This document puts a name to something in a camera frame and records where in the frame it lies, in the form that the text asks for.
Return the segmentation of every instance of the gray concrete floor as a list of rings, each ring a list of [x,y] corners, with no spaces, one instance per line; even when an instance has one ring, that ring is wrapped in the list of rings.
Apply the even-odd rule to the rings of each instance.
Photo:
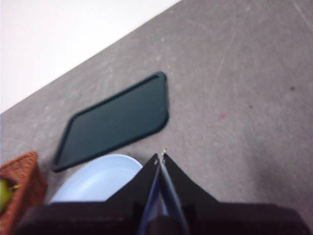
[[[179,2],[4,112],[1,161],[36,150],[48,201],[81,167],[49,170],[68,118],[159,70],[167,126],[115,152],[144,164],[167,147],[218,200],[294,208],[313,229],[312,0]]]

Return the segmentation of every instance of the white plate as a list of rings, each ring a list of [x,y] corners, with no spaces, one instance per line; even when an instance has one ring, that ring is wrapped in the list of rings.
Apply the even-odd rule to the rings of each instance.
[[[142,165],[122,154],[97,158],[75,172],[55,193],[53,202],[105,201],[127,184]]]

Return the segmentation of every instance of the green fruit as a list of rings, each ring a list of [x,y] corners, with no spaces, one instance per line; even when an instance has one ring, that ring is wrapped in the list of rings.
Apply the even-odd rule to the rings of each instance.
[[[0,180],[0,212],[5,209],[6,204],[12,197],[12,189],[9,186],[9,182],[6,180]]]

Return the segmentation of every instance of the small stain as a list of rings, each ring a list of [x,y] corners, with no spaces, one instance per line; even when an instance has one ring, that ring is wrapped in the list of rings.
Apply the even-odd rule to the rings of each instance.
[[[225,119],[226,117],[227,117],[226,114],[221,114],[221,115],[220,115],[220,119],[221,119],[221,120]]]

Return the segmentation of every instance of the brown woven basket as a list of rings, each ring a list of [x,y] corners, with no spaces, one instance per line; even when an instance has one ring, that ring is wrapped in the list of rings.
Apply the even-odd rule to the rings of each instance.
[[[36,152],[27,152],[0,168],[1,179],[6,179],[20,187],[13,192],[6,210],[0,216],[0,234],[12,235],[16,224],[32,206],[44,200],[46,182],[39,171]]]

